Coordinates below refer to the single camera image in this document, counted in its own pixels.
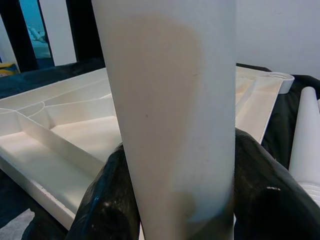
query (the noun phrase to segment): white roll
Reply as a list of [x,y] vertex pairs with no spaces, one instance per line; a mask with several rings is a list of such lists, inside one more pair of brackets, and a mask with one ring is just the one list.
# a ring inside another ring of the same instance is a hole
[[316,91],[301,92],[289,172],[319,204],[320,197],[320,113]]
[[275,72],[275,71],[264,73],[260,77],[282,80],[281,88],[279,89],[278,94],[287,94],[290,91],[290,88],[295,81],[294,76],[287,73]]
[[235,0],[92,5],[145,238],[186,239],[232,193]]

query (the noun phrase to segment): white plastic tray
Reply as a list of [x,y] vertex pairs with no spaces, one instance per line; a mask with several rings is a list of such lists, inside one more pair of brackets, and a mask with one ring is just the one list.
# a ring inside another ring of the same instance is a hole
[[[237,67],[236,127],[258,142],[283,80]],[[122,142],[106,69],[0,100],[0,125],[0,168],[69,229]]]

